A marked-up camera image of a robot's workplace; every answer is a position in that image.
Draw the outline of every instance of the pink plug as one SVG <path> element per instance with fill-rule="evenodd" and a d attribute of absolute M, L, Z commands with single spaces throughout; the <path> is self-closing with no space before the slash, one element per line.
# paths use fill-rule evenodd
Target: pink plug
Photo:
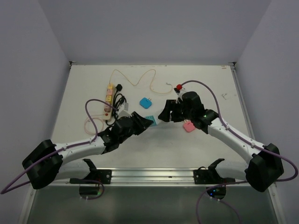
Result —
<path fill-rule="evenodd" d="M 185 123 L 183 124 L 183 128 L 189 133 L 191 131 L 195 130 L 195 127 L 191 121 L 185 120 Z"/>

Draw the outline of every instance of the blue object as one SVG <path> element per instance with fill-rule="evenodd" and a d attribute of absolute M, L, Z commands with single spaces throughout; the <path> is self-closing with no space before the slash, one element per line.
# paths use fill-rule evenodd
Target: blue object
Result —
<path fill-rule="evenodd" d="M 156 126 L 156 125 L 157 125 L 156 120 L 155 120 L 155 118 L 154 118 L 153 115 L 145 116 L 145 118 L 146 118 L 147 120 L 152 120 L 152 121 L 154 122 L 153 124 L 150 125 L 150 127 L 152 127 L 152 126 Z"/>
<path fill-rule="evenodd" d="M 145 97 L 140 100 L 139 102 L 140 106 L 142 106 L 145 109 L 148 109 L 151 106 L 151 101 L 149 99 L 146 99 Z"/>

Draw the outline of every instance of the gray floor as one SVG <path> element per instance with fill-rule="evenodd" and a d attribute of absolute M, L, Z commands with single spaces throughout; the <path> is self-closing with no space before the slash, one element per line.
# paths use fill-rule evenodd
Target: gray floor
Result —
<path fill-rule="evenodd" d="M 107 187 L 93 201 L 79 198 L 78 186 L 48 186 L 36 193 L 29 224 L 195 224 L 196 200 L 203 187 Z M 268 192 L 230 187 L 224 200 L 238 209 L 243 224 L 277 224 Z M 203 224 L 237 224 L 227 206 L 204 197 Z"/>

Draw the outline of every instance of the beige cord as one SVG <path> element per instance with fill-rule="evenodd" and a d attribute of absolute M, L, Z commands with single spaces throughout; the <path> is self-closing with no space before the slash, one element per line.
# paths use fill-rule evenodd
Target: beige cord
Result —
<path fill-rule="evenodd" d="M 91 116 L 93 120 L 99 120 L 100 122 L 102 122 L 102 128 L 101 128 L 101 130 L 98 131 L 98 132 L 101 132 L 101 131 L 103 131 L 103 129 L 104 129 L 104 121 L 103 121 L 103 119 L 101 119 L 101 118 L 99 117 L 99 116 L 102 116 L 102 115 L 103 115 L 103 114 L 98 114 L 98 115 L 92 115 L 92 116 Z M 90 122 L 90 119 L 89 119 L 89 118 L 86 118 L 85 121 L 84 121 L 84 131 L 85 131 L 87 134 L 89 134 L 89 135 L 95 135 L 95 133 L 90 132 L 90 131 L 87 130 L 87 128 L 86 128 L 86 124 L 87 124 L 88 122 Z"/>
<path fill-rule="evenodd" d="M 151 91 L 153 91 L 153 92 L 155 92 L 155 93 L 159 93 L 159 94 L 167 94 L 167 93 L 170 93 L 171 91 L 172 91 L 172 89 L 173 89 L 173 86 L 170 84 L 170 83 L 166 83 L 167 85 L 171 85 L 171 89 L 168 91 L 168 92 L 157 92 L 157 91 L 155 91 L 155 90 L 153 90 L 152 89 L 152 84 L 153 84 L 153 82 L 154 82 L 154 78 L 155 78 L 155 76 L 156 76 L 156 70 L 155 69 L 150 69 L 150 70 L 148 70 L 148 71 L 146 71 L 142 76 L 141 76 L 141 78 L 138 80 L 138 82 L 136 83 L 136 84 L 133 84 L 121 71 L 119 71 L 119 70 L 117 70 L 117 69 L 114 69 L 113 70 L 113 72 L 112 72 L 112 74 L 111 74 L 111 76 L 110 76 L 110 79 L 109 79 L 109 83 L 111 83 L 111 78 L 112 78 L 112 75 L 114 74 L 114 72 L 115 71 L 118 71 L 119 73 L 121 73 L 127 80 L 128 80 L 128 82 L 129 83 L 131 83 L 132 84 L 132 86 L 137 86 L 138 84 L 139 84 L 139 82 L 140 82 L 140 80 L 142 79 L 142 77 L 146 74 L 146 73 L 148 73 L 149 71 L 155 71 L 155 74 L 154 74 L 154 76 L 153 76 L 153 79 L 151 80 L 151 82 L 150 82 L 150 84 L 149 84 L 149 89 L 151 90 Z"/>

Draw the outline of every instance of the power strip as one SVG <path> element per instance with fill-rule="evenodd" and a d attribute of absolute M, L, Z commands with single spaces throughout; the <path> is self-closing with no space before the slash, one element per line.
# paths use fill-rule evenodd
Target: power strip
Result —
<path fill-rule="evenodd" d="M 106 98 L 105 98 L 106 103 L 113 105 L 114 93 L 115 93 L 115 86 L 113 85 L 113 83 L 109 83 L 107 87 Z M 111 114 L 112 114 L 112 108 L 105 105 L 102 119 L 109 121 L 111 119 Z"/>

